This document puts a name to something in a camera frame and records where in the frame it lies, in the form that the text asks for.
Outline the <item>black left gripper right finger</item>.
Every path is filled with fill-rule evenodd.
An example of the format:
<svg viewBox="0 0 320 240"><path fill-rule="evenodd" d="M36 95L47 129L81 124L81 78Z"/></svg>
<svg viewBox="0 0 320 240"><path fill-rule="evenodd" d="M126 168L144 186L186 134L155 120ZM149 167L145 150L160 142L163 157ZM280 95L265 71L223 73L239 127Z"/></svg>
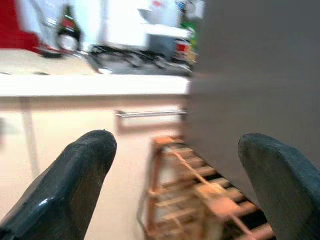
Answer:
<svg viewBox="0 0 320 240"><path fill-rule="evenodd" d="M253 133L238 156L259 206L279 240L320 238L320 172L296 148Z"/></svg>

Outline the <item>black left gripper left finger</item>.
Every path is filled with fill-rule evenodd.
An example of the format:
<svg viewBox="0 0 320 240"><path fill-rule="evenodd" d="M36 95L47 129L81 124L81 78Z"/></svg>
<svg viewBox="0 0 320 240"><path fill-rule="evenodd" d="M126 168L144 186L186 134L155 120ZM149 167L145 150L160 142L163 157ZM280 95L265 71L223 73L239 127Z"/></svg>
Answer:
<svg viewBox="0 0 320 240"><path fill-rule="evenodd" d="M69 144L0 222L2 240L83 240L117 152L93 130Z"/></svg>

